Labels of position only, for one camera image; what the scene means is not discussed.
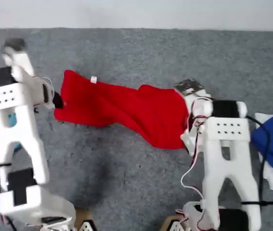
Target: red towel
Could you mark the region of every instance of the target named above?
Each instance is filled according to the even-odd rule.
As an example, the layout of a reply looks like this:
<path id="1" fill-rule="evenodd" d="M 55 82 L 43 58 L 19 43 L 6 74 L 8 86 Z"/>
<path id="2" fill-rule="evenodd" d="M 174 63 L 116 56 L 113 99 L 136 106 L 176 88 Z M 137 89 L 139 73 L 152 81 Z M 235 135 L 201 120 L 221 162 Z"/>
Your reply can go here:
<path id="1" fill-rule="evenodd" d="M 91 83 L 71 70 L 65 71 L 61 88 L 63 109 L 55 109 L 60 121 L 102 127 L 120 123 L 156 148 L 184 148 L 180 139 L 188 112 L 173 89 L 141 85 L 138 90 L 102 82 Z"/>

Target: red fabric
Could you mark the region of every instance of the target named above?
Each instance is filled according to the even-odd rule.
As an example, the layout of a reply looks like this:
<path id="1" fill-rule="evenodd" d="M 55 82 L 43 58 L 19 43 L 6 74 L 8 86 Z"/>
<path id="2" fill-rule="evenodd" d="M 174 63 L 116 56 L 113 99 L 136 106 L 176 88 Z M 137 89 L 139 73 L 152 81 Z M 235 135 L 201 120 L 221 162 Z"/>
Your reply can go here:
<path id="1" fill-rule="evenodd" d="M 141 85 L 138 90 L 91 83 L 71 70 L 65 71 L 61 89 L 63 109 L 55 109 L 60 121 L 102 127 L 120 123 L 164 149 L 184 148 L 187 109 L 173 89 Z"/>

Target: gray carpet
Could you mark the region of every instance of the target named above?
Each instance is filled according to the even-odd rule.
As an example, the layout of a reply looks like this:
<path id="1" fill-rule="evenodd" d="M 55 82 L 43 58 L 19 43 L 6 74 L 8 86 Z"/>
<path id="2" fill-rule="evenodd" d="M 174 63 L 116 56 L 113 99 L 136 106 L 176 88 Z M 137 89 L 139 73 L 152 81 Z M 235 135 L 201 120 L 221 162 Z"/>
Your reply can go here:
<path id="1" fill-rule="evenodd" d="M 172 88 L 194 77 L 214 97 L 247 103 L 249 114 L 273 113 L 273 33 L 144 29 L 7 29 L 7 37 L 24 37 L 37 75 L 48 76 L 59 90 L 65 69 L 97 76 L 106 83 L 138 88 L 150 84 Z M 0 67 L 3 66 L 0 56 Z M 198 196 L 180 185 L 191 158 L 185 150 L 160 150 L 115 124 L 92 128 L 57 122 L 52 112 L 37 115 L 51 171 L 47 188 L 89 208 L 99 230 L 157 231 L 166 216 Z M 259 163 L 252 152 L 253 171 Z M 187 177 L 201 186 L 200 159 Z M 13 166 L 29 166 L 19 152 Z M 264 198 L 273 200 L 265 183 Z M 226 181 L 223 206 L 239 206 Z M 273 231 L 273 206 L 262 212 L 262 230 Z M 0 230 L 5 228 L 0 221 Z"/>

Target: white plastic bracket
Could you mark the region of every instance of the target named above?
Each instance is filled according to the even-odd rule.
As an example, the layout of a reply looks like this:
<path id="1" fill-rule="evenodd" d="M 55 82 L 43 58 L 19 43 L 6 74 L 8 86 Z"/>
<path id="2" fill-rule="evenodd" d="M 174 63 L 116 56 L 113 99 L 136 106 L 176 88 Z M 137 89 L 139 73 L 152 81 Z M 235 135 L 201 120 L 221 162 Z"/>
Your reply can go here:
<path id="1" fill-rule="evenodd" d="M 258 189 L 252 175 L 249 151 L 249 127 L 245 118 L 210 117 L 205 122 L 203 194 L 206 213 L 213 228 L 220 225 L 218 197 L 225 178 L 229 178 L 243 201 L 258 201 Z M 222 156 L 221 141 L 228 141 L 230 160 Z M 260 206 L 245 205 L 249 218 L 249 230 L 261 227 Z"/>

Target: white wire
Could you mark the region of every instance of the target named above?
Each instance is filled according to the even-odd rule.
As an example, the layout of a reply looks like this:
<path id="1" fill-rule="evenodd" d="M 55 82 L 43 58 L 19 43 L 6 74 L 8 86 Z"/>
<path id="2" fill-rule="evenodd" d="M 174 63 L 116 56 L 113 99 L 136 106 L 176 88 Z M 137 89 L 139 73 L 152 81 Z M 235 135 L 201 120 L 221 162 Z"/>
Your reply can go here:
<path id="1" fill-rule="evenodd" d="M 180 183 L 181 183 L 182 187 L 184 187 L 184 188 L 186 188 L 186 189 L 193 189 L 194 191 L 196 191 L 196 192 L 200 195 L 200 197 L 201 197 L 202 199 L 204 199 L 204 196 L 203 196 L 203 194 L 200 192 L 200 190 L 198 190 L 198 189 L 197 189 L 196 187 L 194 187 L 194 186 L 185 185 L 184 182 L 183 182 L 184 178 L 192 171 L 192 169 L 194 168 L 194 166 L 195 166 L 195 164 L 196 164 L 196 162 L 197 162 L 197 158 L 198 158 L 198 151 L 197 151 L 197 148 L 196 148 L 196 152 L 194 153 L 194 155 L 195 155 L 195 157 L 194 157 L 194 159 L 193 159 L 192 165 L 191 165 L 190 168 L 182 175 L 181 180 L 180 180 Z"/>

